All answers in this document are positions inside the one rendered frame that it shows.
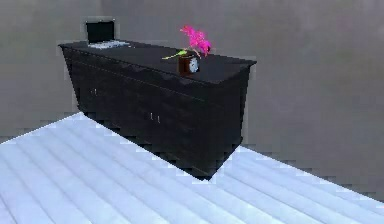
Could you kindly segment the black sideboard cupboard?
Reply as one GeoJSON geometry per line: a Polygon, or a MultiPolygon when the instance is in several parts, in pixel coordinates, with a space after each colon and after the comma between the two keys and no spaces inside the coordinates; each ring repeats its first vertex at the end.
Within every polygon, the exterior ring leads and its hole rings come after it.
{"type": "Polygon", "coordinates": [[[210,54],[182,75],[170,47],[61,50],[85,116],[192,176],[210,179],[242,143],[253,61],[210,54]]]}

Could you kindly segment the grey open laptop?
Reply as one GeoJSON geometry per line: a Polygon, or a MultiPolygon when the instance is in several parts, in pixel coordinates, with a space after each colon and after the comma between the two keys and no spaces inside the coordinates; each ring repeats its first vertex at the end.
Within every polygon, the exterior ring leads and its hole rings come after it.
{"type": "Polygon", "coordinates": [[[85,22],[88,46],[108,49],[128,45],[128,42],[115,39],[115,21],[85,22]]]}

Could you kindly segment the pink flower plant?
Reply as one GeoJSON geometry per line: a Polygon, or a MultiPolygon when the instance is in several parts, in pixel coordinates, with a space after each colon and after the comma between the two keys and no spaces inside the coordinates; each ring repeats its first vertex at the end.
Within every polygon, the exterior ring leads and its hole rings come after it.
{"type": "Polygon", "coordinates": [[[168,60],[176,56],[185,56],[189,51],[194,51],[199,58],[201,58],[201,55],[205,57],[208,56],[211,52],[211,42],[206,39],[203,31],[196,30],[190,25],[184,25],[179,31],[188,37],[188,46],[171,56],[163,57],[163,60],[168,60]]]}

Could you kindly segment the brown alarm clock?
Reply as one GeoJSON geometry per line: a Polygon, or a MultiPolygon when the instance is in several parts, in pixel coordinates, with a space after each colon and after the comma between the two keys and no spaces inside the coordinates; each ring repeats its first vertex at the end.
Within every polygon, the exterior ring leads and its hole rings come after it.
{"type": "Polygon", "coordinates": [[[194,55],[183,55],[178,58],[178,72],[182,76],[192,75],[199,71],[199,59],[194,55]]]}

